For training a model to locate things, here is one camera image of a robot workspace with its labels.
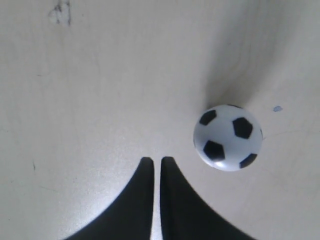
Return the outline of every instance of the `small ball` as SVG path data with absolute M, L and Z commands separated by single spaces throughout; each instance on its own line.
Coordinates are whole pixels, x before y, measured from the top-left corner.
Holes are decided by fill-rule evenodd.
M 252 164 L 262 141 L 262 129 L 256 118 L 235 105 L 220 105 L 207 110 L 196 123 L 193 133 L 194 146 L 202 160 L 227 172 Z

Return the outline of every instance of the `white table surface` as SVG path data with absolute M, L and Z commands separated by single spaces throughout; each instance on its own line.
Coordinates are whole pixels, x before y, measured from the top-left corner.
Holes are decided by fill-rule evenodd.
M 141 157 L 160 160 L 258 240 L 320 235 L 320 1 L 54 0 L 0 7 L 0 239 L 59 240 L 99 215 Z M 265 139 L 254 164 L 210 168 L 202 111 L 236 104 Z M 274 112 L 275 106 L 282 111 Z

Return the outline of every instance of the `dark mark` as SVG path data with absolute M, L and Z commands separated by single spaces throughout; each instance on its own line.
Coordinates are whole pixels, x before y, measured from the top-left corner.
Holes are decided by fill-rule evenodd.
M 45 186 L 40 186 L 40 185 L 39 185 L 39 188 L 45 189 L 45 190 L 48 190 L 48 191 L 51 191 L 51 192 L 54 192 L 54 193 L 58 193 L 57 190 L 54 190 L 54 189 L 52 189 L 52 188 L 48 188 L 48 187 L 45 187 Z
M 283 110 L 283 108 L 281 107 L 281 106 L 275 106 L 274 108 L 273 108 L 273 111 L 276 113 L 276 112 L 280 112 L 280 111 L 282 111 Z

